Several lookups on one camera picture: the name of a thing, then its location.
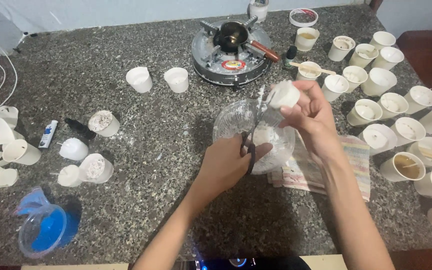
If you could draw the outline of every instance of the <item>sticker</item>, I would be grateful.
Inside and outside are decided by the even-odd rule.
[[[241,60],[226,60],[221,65],[228,70],[237,70],[242,69],[246,63]]]

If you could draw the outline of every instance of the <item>countertop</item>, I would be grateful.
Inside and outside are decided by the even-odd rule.
[[[311,51],[298,53],[297,60],[309,59],[338,74],[348,65],[352,52],[341,62],[329,60],[327,52],[334,37],[346,35],[357,44],[367,43],[373,33],[384,29],[367,5],[316,10],[319,20],[315,28],[321,35]],[[293,44],[297,30],[289,24],[288,14],[270,12],[261,24],[280,53]],[[37,145],[44,127],[51,120],[60,122],[49,150],[43,150],[38,163],[7,166],[18,169],[19,180],[14,186],[0,188],[0,265],[134,262],[192,183],[204,150],[212,143],[213,122],[219,112],[234,101],[255,98],[263,84],[295,76],[295,71],[289,72],[279,63],[240,92],[203,81],[192,68],[190,52],[199,21],[41,33],[27,37],[18,46],[20,52],[11,56],[18,83],[7,103],[19,109],[16,130]],[[8,72],[0,91],[1,103],[15,77],[8,61],[0,60]],[[148,93],[136,93],[125,81],[126,72],[136,66],[148,67],[153,78]],[[171,67],[188,70],[186,92],[176,94],[168,88],[163,74]],[[392,71],[398,78],[392,92],[404,95],[421,84],[407,61]],[[323,79],[318,79],[321,86]],[[345,120],[361,98],[367,96],[358,88],[332,102],[339,134],[357,136],[363,130]],[[62,120],[69,117],[87,123],[98,110],[113,111],[121,123],[116,136],[97,136],[89,142],[90,152],[101,153],[113,162],[114,176],[104,184],[60,186],[50,173],[78,164],[58,155],[56,142],[77,137]],[[419,119],[428,111],[412,117]],[[432,248],[432,226],[425,216],[432,199],[419,196],[411,182],[389,182],[378,171],[381,163],[403,149],[401,146],[371,158],[369,211],[389,250]],[[33,260],[18,249],[18,230],[24,217],[15,217],[12,212],[38,185],[52,203],[80,212],[81,224],[68,246]],[[327,197],[274,188],[261,175],[244,177],[207,207],[189,231],[179,260],[336,253],[339,250]]]

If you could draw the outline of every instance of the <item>blue liquid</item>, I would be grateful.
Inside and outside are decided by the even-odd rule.
[[[64,216],[66,215],[66,228],[63,228]],[[63,213],[59,210],[51,212],[51,214],[41,221],[39,234],[31,243],[31,248],[35,252],[40,252],[49,249],[61,235],[63,235],[58,243],[58,247],[62,247],[74,238],[78,232],[79,221],[69,213]]]

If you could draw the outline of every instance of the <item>black scissors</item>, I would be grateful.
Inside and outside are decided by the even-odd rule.
[[[272,95],[271,98],[269,99],[269,101],[266,102],[266,106],[268,106],[269,103],[271,103],[271,101],[273,100],[273,97],[274,97],[274,95]],[[260,110],[262,106],[263,106],[263,103],[261,102],[261,105],[259,107],[257,107],[256,110]],[[255,166],[255,163],[256,163],[256,146],[253,143],[253,139],[255,137],[256,127],[258,126],[259,122],[263,118],[263,116],[266,113],[266,111],[267,111],[267,109],[266,110],[261,110],[260,112],[257,112],[256,113],[256,117],[254,118],[254,126],[253,126],[253,128],[251,128],[249,130],[249,132],[244,131],[244,132],[241,133],[243,141],[241,143],[241,148],[240,149],[243,149],[246,146],[246,140],[248,139],[249,135],[251,135],[251,140],[249,141],[248,152],[247,152],[247,153],[251,153],[251,160],[249,161],[248,171],[246,172],[247,175],[251,174],[251,172],[253,171],[253,167]]]

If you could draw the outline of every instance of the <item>towel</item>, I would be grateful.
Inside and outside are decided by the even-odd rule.
[[[323,177],[318,165],[309,157],[303,140],[296,131],[296,144],[285,166],[267,174],[273,187],[290,187],[326,195]],[[339,136],[349,158],[363,200],[369,202],[371,180],[369,175],[369,145],[351,135]]]

